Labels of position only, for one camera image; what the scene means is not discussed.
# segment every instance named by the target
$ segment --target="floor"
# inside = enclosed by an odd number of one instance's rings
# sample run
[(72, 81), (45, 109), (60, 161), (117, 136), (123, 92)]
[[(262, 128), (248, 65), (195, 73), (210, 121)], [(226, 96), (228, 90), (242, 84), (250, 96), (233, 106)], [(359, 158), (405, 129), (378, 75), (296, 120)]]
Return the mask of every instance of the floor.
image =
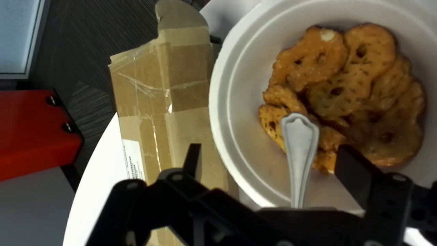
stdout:
[[(207, 0), (184, 0), (196, 9)], [(155, 0), (50, 0), (30, 83), (54, 88), (84, 137), (74, 169), (53, 167), (0, 182), (0, 244), (60, 246), (74, 199), (69, 180), (83, 173), (115, 113), (109, 55), (155, 36)], [(0, 83), (0, 90), (13, 88)]]

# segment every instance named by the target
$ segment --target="red chair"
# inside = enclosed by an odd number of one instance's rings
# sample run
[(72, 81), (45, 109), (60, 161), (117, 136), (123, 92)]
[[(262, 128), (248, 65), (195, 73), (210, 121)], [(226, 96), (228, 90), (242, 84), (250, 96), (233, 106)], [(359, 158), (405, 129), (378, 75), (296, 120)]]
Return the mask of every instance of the red chair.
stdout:
[(82, 141), (53, 91), (0, 91), (0, 180), (72, 163)]

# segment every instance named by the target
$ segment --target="white bowl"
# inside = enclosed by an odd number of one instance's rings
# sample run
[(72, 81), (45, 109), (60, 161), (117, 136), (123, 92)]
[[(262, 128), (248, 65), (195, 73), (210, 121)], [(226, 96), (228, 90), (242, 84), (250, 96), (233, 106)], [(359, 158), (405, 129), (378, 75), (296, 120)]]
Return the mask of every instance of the white bowl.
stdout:
[[(250, 10), (228, 34), (216, 61), (210, 85), (211, 131), (222, 161), (237, 184), (261, 206), (288, 206), (289, 178), (285, 154), (258, 122), (276, 54), (292, 44), (311, 24), (340, 29), (374, 21), (388, 27), (414, 73), (427, 91), (423, 146), (400, 169), (418, 184), (437, 180), (437, 12), (435, 1), (411, 0), (276, 0)], [(359, 206), (334, 176), (311, 173), (307, 206)]]

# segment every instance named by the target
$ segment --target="black metal frame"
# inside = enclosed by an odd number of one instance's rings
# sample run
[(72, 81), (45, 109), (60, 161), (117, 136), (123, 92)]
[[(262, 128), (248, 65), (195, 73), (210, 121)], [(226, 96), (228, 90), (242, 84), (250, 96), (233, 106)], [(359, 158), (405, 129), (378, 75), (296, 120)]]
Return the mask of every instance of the black metal frame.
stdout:
[(382, 173), (351, 147), (340, 147), (336, 174), (366, 208), (363, 217), (334, 208), (252, 211), (195, 180), (199, 152), (201, 146), (191, 144), (183, 167), (161, 172), (151, 185), (117, 182), (87, 244), (145, 244), (161, 226), (184, 244), (392, 246), (403, 244), (407, 225), (437, 241), (435, 182), (427, 189), (404, 174)]

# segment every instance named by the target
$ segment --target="spoon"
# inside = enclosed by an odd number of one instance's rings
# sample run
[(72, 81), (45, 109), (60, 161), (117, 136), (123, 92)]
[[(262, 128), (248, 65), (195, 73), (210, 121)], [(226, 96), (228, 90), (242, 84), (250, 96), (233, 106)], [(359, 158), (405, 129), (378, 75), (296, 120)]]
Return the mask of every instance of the spoon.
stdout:
[(289, 170), (291, 206), (302, 207), (308, 173), (318, 144), (318, 126), (302, 113), (281, 120)]

